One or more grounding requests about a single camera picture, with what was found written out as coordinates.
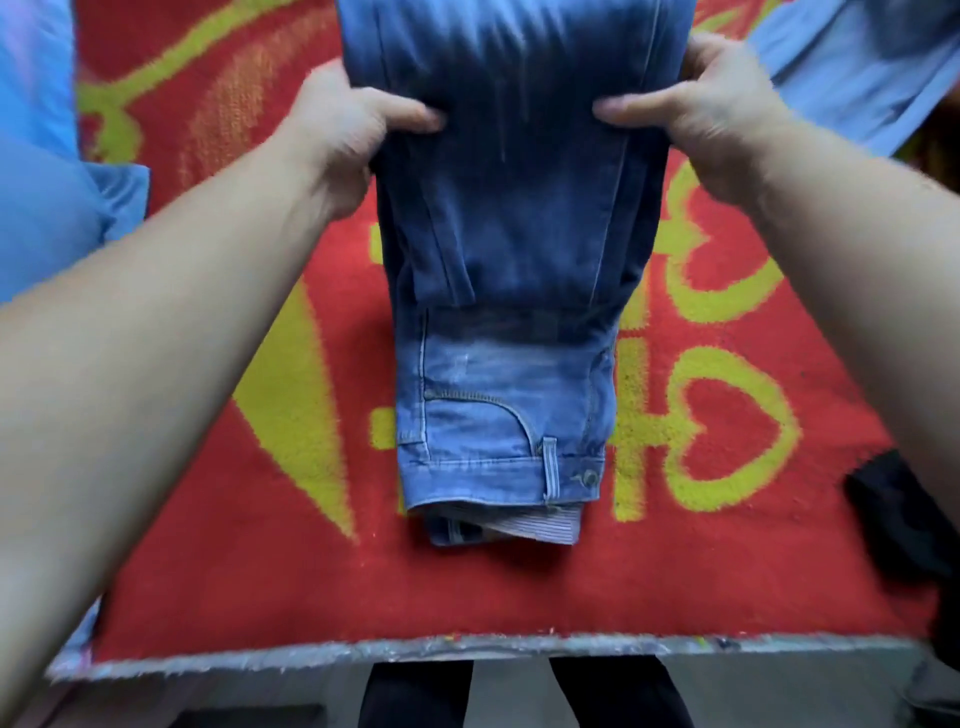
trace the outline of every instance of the light blue cloth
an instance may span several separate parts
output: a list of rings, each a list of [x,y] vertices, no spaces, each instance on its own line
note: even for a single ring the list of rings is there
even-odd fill
[[[957,0],[794,0],[748,40],[787,106],[880,157],[960,80]]]
[[[0,303],[143,221],[147,168],[82,162],[77,129],[69,0],[0,0]],[[83,662],[99,606],[56,664]]]
[[[338,2],[350,80],[447,114],[373,162],[397,457],[436,544],[488,529],[572,543],[599,496],[617,323],[653,250],[669,143],[591,105],[675,83],[694,4]]]

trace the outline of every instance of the forearm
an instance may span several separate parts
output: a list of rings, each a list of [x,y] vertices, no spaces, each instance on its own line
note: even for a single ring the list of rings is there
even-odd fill
[[[800,122],[761,146],[748,214],[960,525],[960,199]]]
[[[0,723],[156,514],[308,259],[324,195],[295,154],[276,134],[0,308]]]

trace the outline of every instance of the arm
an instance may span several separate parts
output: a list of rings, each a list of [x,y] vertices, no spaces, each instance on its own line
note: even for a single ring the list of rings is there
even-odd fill
[[[259,148],[0,308],[0,724],[148,527],[325,225],[422,104],[315,71]]]
[[[801,123],[756,170],[745,210],[770,255],[960,527],[960,199]]]
[[[688,78],[598,102],[664,126],[704,187],[741,207],[807,311],[960,526],[960,199],[795,119],[753,55],[695,36]]]

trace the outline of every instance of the left hand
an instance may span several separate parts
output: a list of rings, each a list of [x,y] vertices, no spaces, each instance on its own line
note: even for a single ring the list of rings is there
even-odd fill
[[[425,104],[379,91],[351,88],[340,59],[315,68],[281,124],[298,139],[295,150],[313,167],[334,220],[363,202],[368,164],[387,132],[433,133],[444,117]]]

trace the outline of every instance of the right hand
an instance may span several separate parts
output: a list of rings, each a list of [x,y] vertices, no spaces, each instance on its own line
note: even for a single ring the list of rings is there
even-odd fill
[[[691,36],[683,78],[662,91],[600,99],[593,112],[618,127],[664,127],[711,196],[744,206],[769,132],[793,116],[753,52],[736,40]]]

